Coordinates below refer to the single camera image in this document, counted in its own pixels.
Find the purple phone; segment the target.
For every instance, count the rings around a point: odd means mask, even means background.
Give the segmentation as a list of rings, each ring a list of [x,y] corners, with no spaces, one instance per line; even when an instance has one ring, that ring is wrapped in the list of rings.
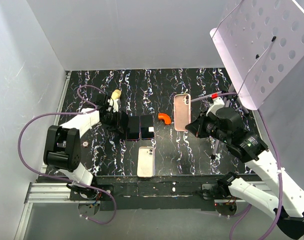
[[[129,141],[136,141],[140,138],[140,117],[130,116],[128,118],[128,125],[126,131],[126,139]]]

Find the pink phone case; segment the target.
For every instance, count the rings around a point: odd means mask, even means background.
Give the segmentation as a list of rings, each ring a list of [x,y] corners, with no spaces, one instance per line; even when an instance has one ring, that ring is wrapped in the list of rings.
[[[174,128],[176,131],[186,131],[186,125],[191,123],[191,96],[188,93],[174,96]]]

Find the cream phone case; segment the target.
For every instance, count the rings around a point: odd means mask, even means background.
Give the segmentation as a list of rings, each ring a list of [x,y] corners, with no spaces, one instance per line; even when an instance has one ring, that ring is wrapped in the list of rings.
[[[153,147],[141,146],[138,150],[137,176],[153,177]]]

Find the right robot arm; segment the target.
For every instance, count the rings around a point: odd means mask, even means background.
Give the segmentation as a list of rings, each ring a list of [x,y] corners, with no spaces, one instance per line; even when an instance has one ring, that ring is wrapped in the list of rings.
[[[260,136],[245,130],[241,116],[233,108],[201,113],[186,129],[197,138],[212,137],[225,143],[228,152],[251,168],[273,192],[268,194],[229,172],[214,187],[203,191],[207,196],[243,199],[274,219],[288,237],[298,240],[304,235],[304,190],[278,168],[278,161]]]

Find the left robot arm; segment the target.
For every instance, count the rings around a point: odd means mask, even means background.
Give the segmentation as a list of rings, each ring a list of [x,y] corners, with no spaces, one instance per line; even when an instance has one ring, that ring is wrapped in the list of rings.
[[[125,139],[128,115],[120,110],[120,97],[118,89],[111,96],[100,93],[93,105],[87,104],[81,110],[82,114],[61,125],[52,125],[47,131],[44,163],[72,180],[67,187],[87,200],[95,199],[99,191],[94,175],[81,163],[80,139],[95,126],[102,126]]]

